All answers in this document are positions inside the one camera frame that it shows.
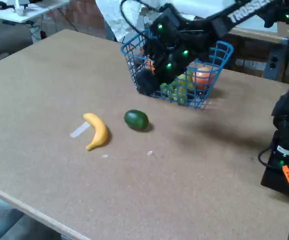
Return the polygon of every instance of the brick wall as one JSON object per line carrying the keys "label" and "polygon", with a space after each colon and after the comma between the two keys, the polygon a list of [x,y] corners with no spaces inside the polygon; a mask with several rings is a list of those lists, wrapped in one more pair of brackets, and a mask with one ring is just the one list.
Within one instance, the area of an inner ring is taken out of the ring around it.
{"label": "brick wall", "polygon": [[[95,0],[71,0],[61,10],[73,24],[85,25],[94,29],[104,29],[105,21]],[[58,11],[53,11],[57,21],[64,21]]]}

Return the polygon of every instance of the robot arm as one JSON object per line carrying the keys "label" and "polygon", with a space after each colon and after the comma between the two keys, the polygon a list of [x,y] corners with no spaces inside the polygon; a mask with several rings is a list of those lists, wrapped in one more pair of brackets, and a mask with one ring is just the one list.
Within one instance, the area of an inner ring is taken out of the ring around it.
{"label": "robot arm", "polygon": [[[123,16],[125,1],[120,5]],[[145,54],[154,61],[154,73],[143,69],[136,76],[139,92],[146,95],[159,90],[162,83],[170,84],[195,59],[207,58],[209,48],[217,40],[252,16],[260,15],[267,27],[277,21],[289,23],[289,0],[237,0],[219,13],[194,21],[183,18],[171,4],[151,9],[161,15],[150,26],[150,36],[131,25],[146,38]],[[289,182],[283,173],[283,167],[289,169],[289,91],[276,103],[272,115],[277,130],[269,147],[258,156],[259,162],[266,167],[261,184],[289,195]],[[268,162],[261,159],[266,151],[270,151]]]}

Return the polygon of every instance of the white desk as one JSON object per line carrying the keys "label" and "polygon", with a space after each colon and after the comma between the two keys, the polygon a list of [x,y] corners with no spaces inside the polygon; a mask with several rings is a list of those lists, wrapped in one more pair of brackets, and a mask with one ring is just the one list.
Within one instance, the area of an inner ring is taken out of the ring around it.
{"label": "white desk", "polygon": [[44,0],[39,3],[31,3],[24,10],[23,16],[19,16],[12,8],[0,10],[0,19],[23,24],[29,20],[34,20],[53,9],[60,8],[63,5],[67,5],[69,3],[70,0]]}
{"label": "white desk", "polygon": [[[46,14],[51,10],[60,8],[69,3],[70,0],[44,0],[38,3],[31,3],[24,10],[23,16],[19,16],[12,8],[0,10],[0,19],[19,24],[24,24],[29,20],[34,22],[39,16],[42,16],[43,14]],[[41,39],[38,25],[36,25],[35,27],[31,27],[30,32],[33,43],[36,43]]]}

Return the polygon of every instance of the white tape piece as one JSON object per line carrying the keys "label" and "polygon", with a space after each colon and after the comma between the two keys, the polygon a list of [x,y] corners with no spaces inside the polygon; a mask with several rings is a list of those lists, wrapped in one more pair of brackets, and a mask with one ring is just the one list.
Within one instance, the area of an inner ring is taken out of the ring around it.
{"label": "white tape piece", "polygon": [[87,123],[86,121],[84,122],[84,124],[82,124],[80,127],[78,127],[76,130],[74,130],[70,136],[74,139],[76,137],[78,137],[79,135],[81,135],[87,128],[90,127],[90,124]]}

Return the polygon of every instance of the white cloth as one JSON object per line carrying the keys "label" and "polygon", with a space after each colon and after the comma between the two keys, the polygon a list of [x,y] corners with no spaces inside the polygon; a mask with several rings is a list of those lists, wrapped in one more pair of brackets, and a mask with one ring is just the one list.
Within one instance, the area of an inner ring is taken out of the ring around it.
{"label": "white cloth", "polygon": [[[235,3],[235,0],[142,0],[154,8],[160,8],[166,3],[171,3],[175,8],[183,14],[185,18],[190,20],[195,16],[206,18],[212,14],[218,13],[228,6]],[[132,28],[126,23],[120,13],[121,0],[96,0],[95,1],[104,19],[111,27],[115,37],[120,42],[126,35],[133,32]],[[127,19],[142,30],[143,23],[151,23],[158,14],[149,12],[144,20],[139,18],[143,5],[134,0],[126,1],[123,5],[123,12]],[[247,21],[241,23],[238,27],[251,30],[261,30],[267,32],[278,32],[278,26],[275,23],[271,28],[264,28],[264,21],[253,16]]]}

